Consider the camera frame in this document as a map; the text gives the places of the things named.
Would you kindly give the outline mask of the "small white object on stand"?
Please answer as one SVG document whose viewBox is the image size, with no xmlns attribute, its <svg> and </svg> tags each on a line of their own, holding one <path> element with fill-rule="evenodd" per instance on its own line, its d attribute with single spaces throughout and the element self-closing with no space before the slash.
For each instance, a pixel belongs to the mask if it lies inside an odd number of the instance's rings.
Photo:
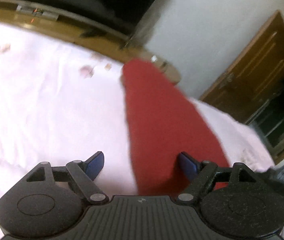
<svg viewBox="0 0 284 240">
<path fill-rule="evenodd" d="M 156 61 L 158 61 L 158 58 L 155 55 L 153 55 L 150 60 L 152 62 L 156 62 Z"/>
</svg>

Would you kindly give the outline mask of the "wooden tv stand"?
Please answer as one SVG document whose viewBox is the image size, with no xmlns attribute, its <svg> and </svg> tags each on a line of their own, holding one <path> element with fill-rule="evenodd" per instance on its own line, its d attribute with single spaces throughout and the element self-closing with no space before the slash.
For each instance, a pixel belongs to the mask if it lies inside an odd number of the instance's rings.
<svg viewBox="0 0 284 240">
<path fill-rule="evenodd" d="M 34 17 L 16 11 L 17 5 L 26 5 L 59 14 L 56 21 Z M 131 59 L 138 58 L 152 62 L 150 59 L 154 53 L 144 47 L 125 47 L 130 39 L 107 27 L 64 10 L 45 7 L 39 4 L 9 3 L 0 1 L 0 22 L 14 25 L 22 29 L 29 29 L 62 41 L 91 49 L 96 53 L 110 57 L 113 60 L 126 63 Z M 173 84 L 181 81 L 181 74 L 168 61 L 155 55 L 158 61 L 153 64 L 163 73 Z"/>
</svg>

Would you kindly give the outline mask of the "brown wooden door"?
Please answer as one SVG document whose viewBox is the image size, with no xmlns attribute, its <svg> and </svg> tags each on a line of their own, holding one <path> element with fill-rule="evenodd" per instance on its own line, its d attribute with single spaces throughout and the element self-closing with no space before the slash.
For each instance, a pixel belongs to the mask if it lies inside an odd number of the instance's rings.
<svg viewBox="0 0 284 240">
<path fill-rule="evenodd" d="M 229 73 L 233 81 L 219 89 Z M 283 77 L 284 19 L 277 10 L 200 100 L 247 123 L 274 96 Z"/>
</svg>

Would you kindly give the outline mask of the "red knit sweater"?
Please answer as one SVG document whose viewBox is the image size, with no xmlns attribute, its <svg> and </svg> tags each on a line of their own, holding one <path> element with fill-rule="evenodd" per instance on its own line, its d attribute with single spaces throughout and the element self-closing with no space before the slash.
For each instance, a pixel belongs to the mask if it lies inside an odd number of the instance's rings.
<svg viewBox="0 0 284 240">
<path fill-rule="evenodd" d="M 195 106 L 150 62 L 133 59 L 122 67 L 132 168 L 138 194 L 176 196 L 189 181 L 178 160 L 229 163 Z"/>
</svg>

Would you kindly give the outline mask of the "clear glass vase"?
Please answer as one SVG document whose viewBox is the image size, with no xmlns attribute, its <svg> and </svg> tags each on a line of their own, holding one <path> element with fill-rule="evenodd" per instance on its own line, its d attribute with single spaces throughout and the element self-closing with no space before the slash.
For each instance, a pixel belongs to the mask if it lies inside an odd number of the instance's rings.
<svg viewBox="0 0 284 240">
<path fill-rule="evenodd" d="M 161 18 L 162 4 L 150 6 L 139 21 L 134 33 L 125 44 L 125 47 L 143 47 L 153 36 L 155 26 Z"/>
</svg>

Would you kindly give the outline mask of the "silver set-top box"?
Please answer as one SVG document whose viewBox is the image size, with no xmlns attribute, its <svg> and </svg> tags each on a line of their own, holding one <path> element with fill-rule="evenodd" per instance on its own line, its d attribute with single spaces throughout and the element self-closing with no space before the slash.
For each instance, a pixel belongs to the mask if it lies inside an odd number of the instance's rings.
<svg viewBox="0 0 284 240">
<path fill-rule="evenodd" d="M 55 12 L 50 12 L 47 10 L 33 8 L 30 6 L 21 5 L 21 4 L 17 5 L 16 11 L 23 13 L 23 14 L 27 14 L 27 15 L 32 15 L 34 17 L 41 17 L 41 18 L 49 19 L 52 21 L 56 21 L 59 17 L 59 14 Z"/>
</svg>

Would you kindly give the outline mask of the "floral white bed sheet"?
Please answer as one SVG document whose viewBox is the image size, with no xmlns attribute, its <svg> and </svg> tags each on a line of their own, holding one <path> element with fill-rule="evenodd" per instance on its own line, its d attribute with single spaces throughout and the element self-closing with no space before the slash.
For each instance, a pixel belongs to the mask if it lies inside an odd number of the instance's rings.
<svg viewBox="0 0 284 240">
<path fill-rule="evenodd" d="M 98 151 L 105 165 L 96 185 L 108 196 L 139 195 L 123 66 L 91 50 L 0 24 L 0 197 L 40 162 L 64 166 Z M 229 166 L 241 162 L 266 171 L 274 165 L 250 127 L 186 98 L 216 136 Z"/>
</svg>

